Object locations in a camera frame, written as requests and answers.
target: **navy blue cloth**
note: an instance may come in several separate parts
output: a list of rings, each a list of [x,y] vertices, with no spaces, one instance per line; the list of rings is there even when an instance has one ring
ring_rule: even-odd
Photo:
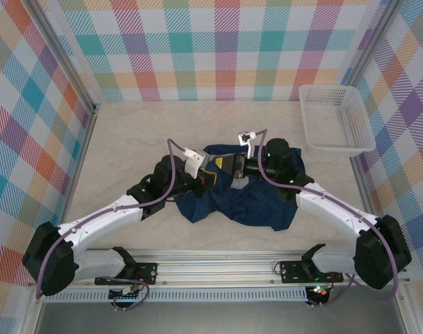
[[[204,151],[210,155],[224,155],[247,152],[247,147],[209,145]],[[294,148],[294,152],[295,166],[305,173],[301,150]],[[249,182],[244,188],[235,189],[231,188],[233,176],[220,170],[214,160],[207,164],[206,169],[218,173],[214,187],[208,189],[202,198],[195,197],[193,193],[175,198],[181,214],[190,222],[196,223],[210,213],[218,211],[247,226],[270,226],[275,231],[286,230],[290,226],[296,208],[285,202],[274,186],[264,180],[249,177]]]

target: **basket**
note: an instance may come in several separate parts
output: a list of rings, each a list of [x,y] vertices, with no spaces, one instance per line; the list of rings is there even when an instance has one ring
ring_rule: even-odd
[[[354,157],[376,148],[365,104],[357,88],[302,85],[299,94],[309,154]]]

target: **checkered backdrop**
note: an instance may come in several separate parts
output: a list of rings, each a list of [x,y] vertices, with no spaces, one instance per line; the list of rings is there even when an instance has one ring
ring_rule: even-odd
[[[423,319],[423,0],[407,0],[359,84],[377,149],[361,156],[378,211],[403,223]]]
[[[127,101],[297,100],[352,71],[387,0],[41,2],[93,96]]]
[[[20,0],[0,1],[0,333],[13,333],[34,229],[59,222],[88,113]]]

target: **white plastic basket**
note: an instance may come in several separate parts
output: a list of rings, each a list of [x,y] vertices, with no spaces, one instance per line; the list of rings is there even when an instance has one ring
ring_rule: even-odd
[[[354,157],[376,148],[365,104],[357,88],[302,85],[299,93],[309,154]]]

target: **beige floor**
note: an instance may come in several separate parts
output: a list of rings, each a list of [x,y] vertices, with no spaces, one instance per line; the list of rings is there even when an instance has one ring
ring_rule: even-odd
[[[68,221],[99,209],[125,193],[167,154],[166,139],[183,147],[236,144],[241,131],[269,130],[291,146],[305,148],[298,102],[120,102],[104,103],[72,201]],[[307,174],[327,191],[356,207],[361,199],[348,158],[311,157]],[[305,250],[316,243],[344,244],[346,238],[324,221],[297,212],[290,229],[250,228],[215,212],[189,223],[174,203],[150,218],[99,241],[98,248],[183,250]]]

